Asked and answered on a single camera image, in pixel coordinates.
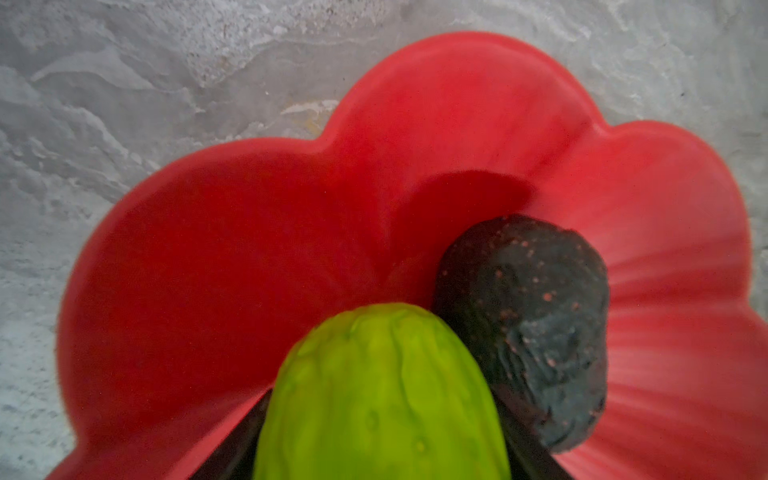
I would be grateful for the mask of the green custard apple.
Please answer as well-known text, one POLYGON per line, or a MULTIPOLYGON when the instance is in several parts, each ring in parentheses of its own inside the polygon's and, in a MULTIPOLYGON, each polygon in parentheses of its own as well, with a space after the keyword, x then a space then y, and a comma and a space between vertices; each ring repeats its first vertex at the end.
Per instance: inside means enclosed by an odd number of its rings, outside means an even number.
POLYGON ((297 342, 273 386, 257 479, 507 479, 497 408, 476 361, 405 303, 338 314, 297 342))

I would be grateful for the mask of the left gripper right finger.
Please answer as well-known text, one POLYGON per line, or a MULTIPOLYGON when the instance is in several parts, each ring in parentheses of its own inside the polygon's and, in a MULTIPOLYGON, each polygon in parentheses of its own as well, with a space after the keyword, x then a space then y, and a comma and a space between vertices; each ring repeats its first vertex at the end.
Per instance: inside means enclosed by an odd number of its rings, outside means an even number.
POLYGON ((503 431, 511 476, 514 480, 573 480, 573 477, 494 395, 503 431))

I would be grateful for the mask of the dark avocado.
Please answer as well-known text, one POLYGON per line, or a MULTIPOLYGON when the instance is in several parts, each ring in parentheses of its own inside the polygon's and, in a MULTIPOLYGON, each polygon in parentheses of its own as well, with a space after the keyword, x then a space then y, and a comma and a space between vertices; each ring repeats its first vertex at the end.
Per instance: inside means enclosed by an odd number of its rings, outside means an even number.
POLYGON ((585 442, 605 410, 609 304, 607 267, 583 236, 508 215, 447 248, 432 310, 508 410, 559 454, 585 442))

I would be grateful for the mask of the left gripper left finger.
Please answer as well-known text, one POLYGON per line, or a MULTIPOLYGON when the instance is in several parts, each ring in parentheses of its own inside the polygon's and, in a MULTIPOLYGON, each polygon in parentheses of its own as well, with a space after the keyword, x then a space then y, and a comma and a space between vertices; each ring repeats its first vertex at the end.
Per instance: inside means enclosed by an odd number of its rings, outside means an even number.
POLYGON ((269 389, 190 477, 191 480, 251 479, 259 436, 273 391, 269 389))

